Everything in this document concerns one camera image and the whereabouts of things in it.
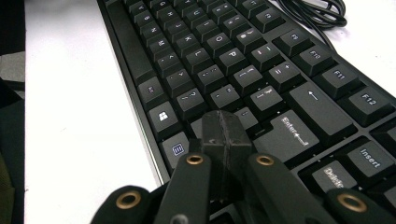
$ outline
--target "function key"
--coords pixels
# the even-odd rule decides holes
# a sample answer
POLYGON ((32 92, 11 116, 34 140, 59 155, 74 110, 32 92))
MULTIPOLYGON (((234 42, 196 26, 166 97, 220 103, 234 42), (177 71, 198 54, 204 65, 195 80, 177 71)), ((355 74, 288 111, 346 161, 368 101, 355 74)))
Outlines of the function key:
POLYGON ((267 33, 284 22, 280 13, 273 8, 268 8, 251 19, 251 23, 262 33, 267 33))
POLYGON ((299 55, 292 58, 292 60, 305 72, 309 77, 332 66, 333 59, 329 51, 320 46, 314 46, 299 55))
POLYGON ((274 40, 274 44, 282 50, 283 53, 292 57, 303 50, 312 46, 308 35, 299 29, 292 30, 274 40))
POLYGON ((357 89, 361 84, 358 75, 343 64, 338 64, 322 75, 316 76, 314 80, 334 100, 357 89))
POLYGON ((385 96, 371 87, 339 101, 341 107, 361 126, 376 122, 394 110, 385 96))

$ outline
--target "key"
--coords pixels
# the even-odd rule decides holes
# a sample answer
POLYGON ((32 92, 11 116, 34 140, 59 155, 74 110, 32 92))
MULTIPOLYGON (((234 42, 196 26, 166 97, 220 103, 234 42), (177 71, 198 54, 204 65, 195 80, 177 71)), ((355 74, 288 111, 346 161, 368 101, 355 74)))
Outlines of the key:
POLYGON ((367 127, 394 110, 390 102, 371 87, 366 87, 340 100, 339 104, 363 127, 367 127))
POLYGON ((254 49, 266 44, 264 38, 262 38, 262 34, 256 28, 250 28, 237 35, 234 43, 244 54, 248 54, 254 49))
POLYGON ((230 112, 243 104, 241 98, 231 84, 212 92, 208 102, 213 109, 222 109, 230 112))
POLYGON ((201 48, 197 38, 193 34, 188 34, 176 41, 175 50, 180 58, 186 57, 188 54, 201 48))
POLYGON ((157 105, 168 100, 168 96, 163 92, 163 87, 157 77, 143 82, 137 87, 140 98, 142 99, 143 108, 148 111, 157 105))
POLYGON ((321 139, 331 146, 356 132, 352 121, 312 83, 305 83, 287 94, 289 105, 321 139))
POLYGON ((195 87, 186 69, 175 72, 166 78, 164 86, 172 98, 195 87))
POLYGON ((207 95, 227 84, 227 78, 216 64, 199 72, 194 76, 194 80, 203 95, 207 95))
POLYGON ((314 77, 317 84, 334 100, 357 89, 361 82, 356 73, 338 64, 320 76, 314 77))
POLYGON ((183 58, 182 61, 186 65, 187 71, 192 75, 197 74, 213 64, 213 61, 204 49, 196 50, 187 55, 186 58, 183 58))
POLYGON ((251 94, 265 85, 262 74, 253 65, 230 76, 230 83, 233 84, 241 97, 251 94))
POLYGON ((176 113, 168 101, 152 108, 148 112, 148 121, 157 141, 166 139, 182 129, 176 113))
POLYGON ((245 101, 258 120, 267 119, 285 107, 282 97, 272 86, 256 91, 245 101))
POLYGON ((161 78, 166 78, 169 75, 175 73, 176 71, 182 69, 183 65, 181 64, 176 54, 173 52, 159 59, 155 63, 155 68, 157 69, 158 74, 161 78))
POLYGON ((248 20, 267 9, 263 0, 247 0, 238 6, 239 11, 248 20))
POLYGON ((238 116, 247 134, 253 135, 261 130, 259 122, 247 107, 236 111, 234 114, 238 116))
POLYGON ((269 70, 267 80, 278 92, 284 92, 294 85, 304 81, 299 70, 291 63, 283 62, 282 64, 269 70))
POLYGON ((247 58, 260 72, 264 72, 274 65, 283 62, 279 51, 271 43, 254 49, 247 58))
POLYGON ((292 60, 305 72, 309 77, 329 68, 333 64, 332 55, 329 51, 324 50, 320 46, 314 46, 299 55, 292 58, 292 60))
POLYGON ((175 170, 178 159, 184 154, 189 153, 190 141, 183 132, 166 139, 160 143, 160 150, 165 158, 167 169, 172 173, 175 170))
POLYGON ((293 111, 272 119, 271 125, 272 131, 253 141, 259 152, 270 153, 291 166, 317 150, 319 140, 293 111))
POLYGON ((251 19, 251 23, 262 33, 267 33, 284 22, 280 13, 271 7, 251 19))
POLYGON ((225 76, 230 76, 249 65, 245 55, 237 48, 221 54, 216 59, 216 64, 225 76))
POLYGON ((176 108, 181 119, 187 120, 202 115, 206 111, 207 105, 201 93, 194 88, 177 97, 176 108))
POLYGON ((201 43, 220 33, 219 27, 212 21, 205 21, 194 29, 194 34, 201 43))
POLYGON ((299 29, 282 35, 274 40, 274 44, 289 57, 301 53, 313 45, 309 37, 299 29))
POLYGON ((323 195, 329 189, 352 189, 358 184, 339 161, 318 163, 301 173, 301 178, 311 192, 317 195, 323 195))
POLYGON ((224 33, 209 38, 203 44, 212 59, 218 58, 221 54, 233 49, 233 43, 224 33))
POLYGON ((251 28, 248 22, 240 15, 231 17, 220 25, 220 29, 231 39, 251 28))

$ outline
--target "black keyboard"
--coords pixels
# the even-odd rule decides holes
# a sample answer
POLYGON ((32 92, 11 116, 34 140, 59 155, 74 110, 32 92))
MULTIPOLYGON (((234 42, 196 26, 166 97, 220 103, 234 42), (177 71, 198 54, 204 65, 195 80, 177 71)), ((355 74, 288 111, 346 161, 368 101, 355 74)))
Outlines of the black keyboard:
POLYGON ((164 182, 221 109, 311 192, 357 189, 396 213, 395 98, 271 2, 99 5, 164 182))

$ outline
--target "keyboard cable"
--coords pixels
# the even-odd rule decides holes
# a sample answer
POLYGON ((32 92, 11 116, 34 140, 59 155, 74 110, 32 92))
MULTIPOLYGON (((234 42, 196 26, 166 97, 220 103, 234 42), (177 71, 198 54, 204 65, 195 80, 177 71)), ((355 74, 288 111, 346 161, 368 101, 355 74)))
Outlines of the keyboard cable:
POLYGON ((304 26, 315 30, 323 42, 336 51, 332 42, 323 31, 347 25, 347 20, 344 18, 347 9, 343 0, 318 0, 318 3, 323 6, 327 4, 324 7, 303 0, 275 1, 279 3, 286 14, 304 26))

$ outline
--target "white desk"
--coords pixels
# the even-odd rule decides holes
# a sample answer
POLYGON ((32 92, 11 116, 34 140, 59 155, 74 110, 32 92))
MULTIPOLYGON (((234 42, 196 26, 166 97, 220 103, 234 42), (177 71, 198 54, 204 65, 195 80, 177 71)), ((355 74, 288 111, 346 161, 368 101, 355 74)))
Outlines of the white desk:
MULTIPOLYGON (((113 190, 160 181, 96 1, 29 0, 25 11, 25 221, 89 223, 113 190)), ((327 32, 337 51, 396 95, 396 2, 346 0, 346 18, 327 32)))

